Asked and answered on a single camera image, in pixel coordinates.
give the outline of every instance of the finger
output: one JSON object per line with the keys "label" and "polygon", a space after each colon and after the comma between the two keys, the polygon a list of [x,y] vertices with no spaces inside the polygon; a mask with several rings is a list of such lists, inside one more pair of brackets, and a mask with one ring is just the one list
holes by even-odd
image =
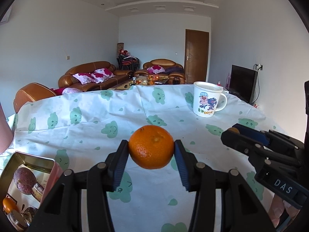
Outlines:
{"label": "finger", "polygon": [[268,211],[268,215],[274,225],[274,227],[277,227],[280,221],[280,216],[283,214],[285,210],[283,200],[275,195],[272,199],[271,206]]}
{"label": "finger", "polygon": [[298,215],[299,213],[299,209],[293,207],[290,203],[283,201],[283,205],[287,211],[287,213],[289,214],[289,216],[294,220],[295,217]]}

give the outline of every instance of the black television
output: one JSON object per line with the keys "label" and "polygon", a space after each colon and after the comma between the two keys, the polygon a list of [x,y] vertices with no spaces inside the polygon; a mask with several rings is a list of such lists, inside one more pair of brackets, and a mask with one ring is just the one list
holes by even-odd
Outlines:
{"label": "black television", "polygon": [[229,92],[239,97],[246,103],[254,101],[254,90],[257,79],[257,71],[232,65]]}

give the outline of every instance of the white tablecloth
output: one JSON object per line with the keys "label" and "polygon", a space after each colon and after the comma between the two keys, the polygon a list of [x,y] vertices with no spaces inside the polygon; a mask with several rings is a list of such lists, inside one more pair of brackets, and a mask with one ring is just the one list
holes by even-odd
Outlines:
{"label": "white tablecloth", "polygon": [[[268,210],[273,194],[254,180],[247,157],[224,146],[220,135],[235,123],[284,131],[260,110],[229,94],[225,109],[211,118],[198,117],[192,112],[193,90],[193,85],[135,86],[27,103],[8,119],[15,136],[0,155],[0,169],[14,151],[21,151],[55,158],[64,170],[88,170],[105,161],[136,129],[153,124],[180,139],[211,168],[225,172],[237,168]],[[109,193],[115,231],[186,232],[194,198],[195,193],[182,186],[174,158],[162,169],[146,170],[129,157],[120,187]],[[216,215],[219,231],[220,211]]]}

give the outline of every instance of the wall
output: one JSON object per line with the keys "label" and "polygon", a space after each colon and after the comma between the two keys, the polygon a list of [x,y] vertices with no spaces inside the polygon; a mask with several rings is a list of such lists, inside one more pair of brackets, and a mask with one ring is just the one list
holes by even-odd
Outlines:
{"label": "wall", "polygon": [[225,82],[232,64],[262,64],[257,103],[289,135],[304,140],[308,50],[309,34],[288,0],[225,0],[212,18],[209,81]]}
{"label": "wall", "polygon": [[75,65],[116,64],[118,22],[79,0],[16,0],[8,23],[0,26],[0,100],[6,116],[14,113],[15,93],[28,83],[58,88],[58,79]]}
{"label": "wall", "polygon": [[141,66],[157,58],[184,65],[186,29],[209,32],[210,55],[211,19],[204,16],[154,13],[120,17],[119,42],[140,59]]}

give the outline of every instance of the mug handle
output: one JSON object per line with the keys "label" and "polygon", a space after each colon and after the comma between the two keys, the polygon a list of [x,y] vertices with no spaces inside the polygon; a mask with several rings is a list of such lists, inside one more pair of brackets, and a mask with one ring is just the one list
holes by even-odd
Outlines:
{"label": "mug handle", "polygon": [[227,106],[227,103],[228,103],[227,96],[225,96],[223,93],[221,93],[221,96],[223,96],[225,98],[225,101],[224,101],[223,105],[216,108],[215,112],[221,111]]}

